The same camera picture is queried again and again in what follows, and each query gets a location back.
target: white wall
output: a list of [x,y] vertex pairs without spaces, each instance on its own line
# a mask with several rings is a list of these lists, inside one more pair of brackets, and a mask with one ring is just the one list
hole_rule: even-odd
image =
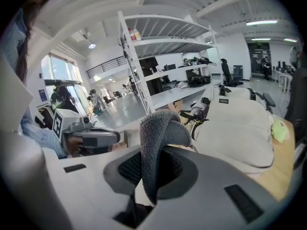
[[112,46],[108,46],[108,44],[104,46],[97,46],[96,48],[92,49],[90,55],[88,56],[86,69],[89,70],[106,61],[120,56],[123,56],[123,50],[118,44],[112,44]]
[[[46,85],[42,73],[42,68],[39,66],[35,68],[35,70],[32,72],[30,76],[27,77],[27,89],[30,91],[30,93],[33,95],[33,100],[31,101],[29,105],[30,113],[32,118],[35,117],[37,107],[45,104],[50,104],[49,95],[46,90]],[[39,90],[44,90],[47,100],[42,101],[39,95]]]
[[187,59],[193,59],[194,57],[196,58],[200,58],[200,54],[199,53],[185,53],[182,55],[183,58],[187,58]]
[[126,89],[123,87],[123,84],[127,85],[128,77],[116,80],[115,82],[105,83],[104,86],[109,92],[113,93],[116,91],[124,92]]
[[270,52],[271,52],[271,62],[272,66],[278,66],[278,61],[280,61],[281,66],[283,61],[286,62],[286,65],[290,65],[290,50],[293,45],[287,44],[278,44],[278,43],[269,43]]
[[[164,69],[165,65],[172,65],[175,64],[176,68],[183,65],[183,58],[182,54],[171,54],[171,55],[164,55],[164,56],[157,56],[156,60],[159,64],[159,69]],[[186,81],[187,74],[185,71],[178,71],[168,75],[170,81],[177,80],[177,81]]]
[[[230,72],[233,72],[234,65],[243,66],[243,79],[250,79],[251,64],[248,46],[242,33],[233,34],[228,37],[220,37],[216,39],[221,58],[227,60]],[[210,48],[207,50],[210,61],[218,64],[217,67],[210,66],[212,73],[220,73],[220,62],[217,56],[217,50]]]

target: yellow cloth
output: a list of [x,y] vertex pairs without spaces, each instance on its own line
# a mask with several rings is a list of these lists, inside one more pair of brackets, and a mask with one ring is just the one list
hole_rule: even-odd
[[274,120],[274,123],[272,125],[272,136],[274,137],[274,139],[282,143],[288,134],[289,130],[287,128],[287,125],[279,119]]

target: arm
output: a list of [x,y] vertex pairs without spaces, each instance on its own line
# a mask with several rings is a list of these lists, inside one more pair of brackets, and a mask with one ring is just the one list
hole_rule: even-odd
[[36,126],[30,117],[29,109],[25,112],[20,125],[23,130],[23,134],[35,140],[41,147],[54,150],[59,158],[67,156],[61,144],[50,129],[41,129],[40,127]]

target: black strap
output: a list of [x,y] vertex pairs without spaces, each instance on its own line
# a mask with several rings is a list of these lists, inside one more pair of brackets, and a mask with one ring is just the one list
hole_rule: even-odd
[[182,117],[184,117],[184,118],[187,118],[187,119],[188,119],[184,125],[188,124],[188,123],[189,123],[189,121],[191,121],[191,120],[194,120],[194,119],[195,119],[195,117],[194,117],[194,116],[192,116],[192,115],[190,115],[190,114],[187,114],[187,113],[190,113],[190,112],[191,112],[191,111],[184,111],[184,110],[182,110],[182,111],[180,111],[180,113],[179,113],[179,116],[182,116]]
[[194,119],[194,117],[192,116],[192,115],[190,115],[190,114],[187,114],[187,113],[190,113],[191,111],[180,111],[180,114],[179,114],[179,116],[182,116],[182,117],[185,117],[185,118],[193,118]]
[[255,93],[257,96],[259,96],[260,99],[264,100],[263,96],[259,93]]
[[225,88],[224,85],[220,85],[219,87],[220,87],[220,95],[222,96],[226,96],[226,92],[227,93],[231,92],[231,90],[229,88]]
[[201,102],[206,105],[210,105],[210,100],[207,97],[202,97]]
[[191,137],[193,140],[195,140],[195,137],[194,137],[194,133],[195,133],[195,130],[196,128],[201,125],[202,123],[197,123],[196,125],[194,125],[193,129],[192,129],[192,133],[191,133]]
[[251,88],[247,88],[250,92],[250,99],[255,101],[256,100],[256,94]]
[[220,95],[226,96],[226,91],[225,91],[225,86],[224,85],[220,85]]

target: desk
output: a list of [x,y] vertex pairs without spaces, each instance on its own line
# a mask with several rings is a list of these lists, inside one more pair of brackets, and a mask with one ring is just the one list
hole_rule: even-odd
[[284,84],[283,84],[283,92],[289,93],[290,92],[290,84],[292,81],[292,76],[287,73],[282,73],[280,71],[272,70],[272,73],[274,73],[273,80],[276,82],[278,78],[278,82],[280,82],[280,78],[284,77]]
[[295,153],[295,138],[293,126],[290,122],[281,119],[287,125],[290,138],[279,143],[273,139],[274,161],[271,168],[255,179],[277,200],[282,200],[288,191],[292,177]]

